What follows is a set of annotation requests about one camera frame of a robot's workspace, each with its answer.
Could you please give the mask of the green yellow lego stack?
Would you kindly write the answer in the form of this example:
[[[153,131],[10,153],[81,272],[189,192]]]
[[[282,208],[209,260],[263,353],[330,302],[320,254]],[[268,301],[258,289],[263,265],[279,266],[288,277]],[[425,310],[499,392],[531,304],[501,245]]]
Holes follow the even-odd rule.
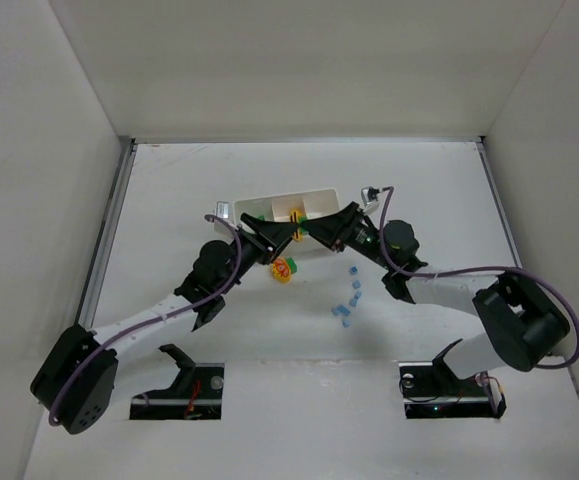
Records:
[[[302,242],[306,234],[306,231],[302,226],[302,223],[307,219],[305,213],[298,208],[294,208],[289,213],[289,219],[292,223],[298,225],[296,231],[292,234],[293,240],[296,242]]]

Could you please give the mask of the yellow oval printed lego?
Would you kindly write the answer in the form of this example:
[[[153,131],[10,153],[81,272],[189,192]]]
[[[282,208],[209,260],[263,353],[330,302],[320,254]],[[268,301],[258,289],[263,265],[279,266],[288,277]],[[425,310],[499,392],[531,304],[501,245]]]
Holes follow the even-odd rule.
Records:
[[[292,257],[277,257],[270,266],[272,277],[281,284],[287,284],[297,273],[297,264]]]

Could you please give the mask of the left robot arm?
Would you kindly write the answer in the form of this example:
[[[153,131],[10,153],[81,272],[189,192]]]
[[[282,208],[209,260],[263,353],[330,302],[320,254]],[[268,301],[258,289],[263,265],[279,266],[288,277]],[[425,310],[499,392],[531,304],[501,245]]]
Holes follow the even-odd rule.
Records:
[[[90,428],[110,405],[122,366],[164,346],[171,332],[187,334],[211,322],[224,308],[225,295],[253,266],[272,263],[299,228],[249,214],[239,226],[213,214],[205,218],[225,227],[232,239],[205,243],[172,293],[130,318],[93,330],[76,324],[60,334],[30,385],[50,426],[71,435]]]

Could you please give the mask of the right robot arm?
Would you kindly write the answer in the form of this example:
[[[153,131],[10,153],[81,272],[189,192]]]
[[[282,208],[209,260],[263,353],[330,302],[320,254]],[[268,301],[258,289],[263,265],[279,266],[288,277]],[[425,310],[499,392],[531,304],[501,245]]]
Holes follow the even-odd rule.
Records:
[[[302,228],[332,251],[351,248],[381,267],[390,295],[417,305],[435,305],[476,317],[483,333],[458,340],[435,364],[459,379],[509,366],[529,372],[573,333],[579,320],[562,296],[540,279],[513,267],[432,269],[417,256],[413,227],[402,220],[373,224],[356,203],[338,213],[305,220]]]

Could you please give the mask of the white three-compartment container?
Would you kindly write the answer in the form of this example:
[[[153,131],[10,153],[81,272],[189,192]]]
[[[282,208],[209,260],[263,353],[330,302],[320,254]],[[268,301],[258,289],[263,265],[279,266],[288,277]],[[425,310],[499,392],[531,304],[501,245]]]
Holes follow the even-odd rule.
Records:
[[[240,222],[242,213],[254,217],[259,215],[271,216],[274,222],[286,222],[290,220],[289,213],[294,208],[302,210],[307,219],[331,215],[341,209],[335,189],[267,195],[235,200],[229,203],[231,205],[231,218],[226,221],[233,225]],[[332,252],[306,233],[302,242],[293,240],[283,251],[283,254],[297,259],[312,259],[329,256]]]

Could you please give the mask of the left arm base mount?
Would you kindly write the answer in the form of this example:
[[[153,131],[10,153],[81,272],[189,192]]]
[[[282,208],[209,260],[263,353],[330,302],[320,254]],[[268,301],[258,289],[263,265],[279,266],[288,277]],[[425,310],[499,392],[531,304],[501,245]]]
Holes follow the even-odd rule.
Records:
[[[131,399],[134,421],[220,420],[225,383],[224,363],[197,363],[174,344],[159,347],[177,368],[166,388],[152,389]]]

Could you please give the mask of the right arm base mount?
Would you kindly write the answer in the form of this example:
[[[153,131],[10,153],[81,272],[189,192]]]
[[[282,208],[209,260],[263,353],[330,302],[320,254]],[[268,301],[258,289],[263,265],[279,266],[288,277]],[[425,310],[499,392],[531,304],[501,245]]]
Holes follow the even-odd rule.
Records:
[[[399,364],[398,388],[407,419],[502,418],[507,402],[498,379],[487,371],[459,379],[444,362],[458,343],[451,343],[432,360]]]

